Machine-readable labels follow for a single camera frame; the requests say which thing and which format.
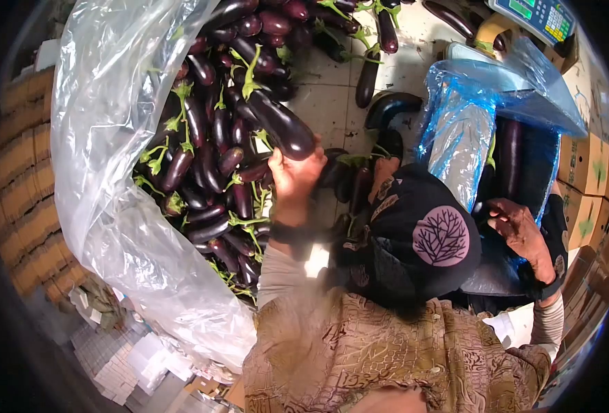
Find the sleeve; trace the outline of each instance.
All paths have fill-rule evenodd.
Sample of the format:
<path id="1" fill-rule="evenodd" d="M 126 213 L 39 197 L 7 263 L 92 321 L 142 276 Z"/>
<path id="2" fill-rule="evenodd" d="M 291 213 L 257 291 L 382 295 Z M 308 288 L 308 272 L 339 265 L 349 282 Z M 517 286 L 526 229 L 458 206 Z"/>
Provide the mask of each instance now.
<path id="1" fill-rule="evenodd" d="M 304 262 L 268 245 L 261 265 L 257 303 L 259 309 L 277 297 L 286 295 L 307 280 Z"/>
<path id="2" fill-rule="evenodd" d="M 543 347 L 554 361 L 562 344 L 564 335 L 564 300 L 559 294 L 551 305 L 542 308 L 534 304 L 534 324 L 532 325 L 531 344 Z"/>

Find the clear plastic bag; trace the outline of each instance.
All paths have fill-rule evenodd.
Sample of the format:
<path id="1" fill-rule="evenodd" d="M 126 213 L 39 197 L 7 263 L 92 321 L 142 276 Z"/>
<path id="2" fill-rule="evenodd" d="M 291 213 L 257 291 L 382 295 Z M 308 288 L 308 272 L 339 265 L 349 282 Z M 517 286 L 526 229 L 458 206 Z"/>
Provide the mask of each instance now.
<path id="1" fill-rule="evenodd" d="M 256 341 L 251 312 L 131 179 L 188 46 L 217 3 L 78 2 L 57 62 L 52 165 L 61 228 L 78 261 L 171 335 L 240 372 Z"/>

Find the stack of cardboard boxes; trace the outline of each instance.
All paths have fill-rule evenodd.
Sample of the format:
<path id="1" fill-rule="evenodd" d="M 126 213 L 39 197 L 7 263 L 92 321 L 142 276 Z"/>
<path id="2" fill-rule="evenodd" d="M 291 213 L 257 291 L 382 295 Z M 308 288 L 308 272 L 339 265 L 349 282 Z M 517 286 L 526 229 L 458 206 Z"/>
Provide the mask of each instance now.
<path id="1" fill-rule="evenodd" d="M 579 350 L 609 305 L 609 144 L 594 134 L 584 139 L 563 136 L 557 183 L 568 250 L 580 248 L 563 286 L 564 342 L 557 357 L 563 363 Z"/>

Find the hand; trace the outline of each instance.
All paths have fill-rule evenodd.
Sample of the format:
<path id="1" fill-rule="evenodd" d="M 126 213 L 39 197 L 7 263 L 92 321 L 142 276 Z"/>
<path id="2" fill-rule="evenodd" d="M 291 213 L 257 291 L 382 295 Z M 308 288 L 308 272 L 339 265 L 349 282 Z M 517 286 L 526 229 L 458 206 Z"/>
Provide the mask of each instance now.
<path id="1" fill-rule="evenodd" d="M 316 185 L 328 158 L 320 146 L 321 136 L 315 134 L 314 138 L 316 150 L 304 161 L 286 158 L 279 148 L 275 148 L 275 152 L 268 159 L 267 164 L 272 170 L 277 197 L 280 200 L 305 201 Z"/>
<path id="2" fill-rule="evenodd" d="M 490 200 L 488 205 L 492 217 L 488 225 L 504 237 L 509 248 L 529 261 L 537 280 L 551 284 L 555 280 L 552 259 L 529 208 L 505 198 Z"/>
<path id="3" fill-rule="evenodd" d="M 391 177 L 394 172 L 398 169 L 399 160 L 398 158 L 380 158 L 376 161 L 376 166 L 373 170 L 373 186 L 371 192 L 368 194 L 368 202 L 373 203 L 373 200 L 381 189 L 383 182 Z"/>

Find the pile of eggplants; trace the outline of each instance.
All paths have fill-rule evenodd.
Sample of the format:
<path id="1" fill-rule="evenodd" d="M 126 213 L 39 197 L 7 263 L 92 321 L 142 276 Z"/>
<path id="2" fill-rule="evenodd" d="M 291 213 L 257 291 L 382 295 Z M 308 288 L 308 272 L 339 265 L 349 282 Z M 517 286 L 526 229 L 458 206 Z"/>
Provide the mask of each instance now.
<path id="1" fill-rule="evenodd" d="M 296 93 L 290 79 L 292 56 L 316 47 L 339 63 L 364 60 L 356 103 L 366 108 L 381 52 L 398 50 L 394 27 L 400 7 L 399 0 L 221 0 L 189 47 L 133 178 L 229 288 L 250 304 L 256 303 L 269 238 L 263 209 L 273 188 L 269 153 L 259 153 L 257 142 L 268 150 L 279 147 L 296 161 L 315 149 L 312 130 L 282 104 Z M 367 30 L 351 16 L 363 10 L 372 11 L 377 21 L 378 42 L 371 47 Z M 366 52 L 348 53 L 341 41 L 345 36 L 361 40 Z M 419 110 L 421 99 L 397 94 L 377 103 L 369 118 L 380 129 L 399 111 Z M 350 203 L 350 213 L 318 237 L 334 242 L 368 207 L 376 154 L 349 155 L 342 149 L 326 154 L 319 187 L 332 188 L 339 201 Z"/>

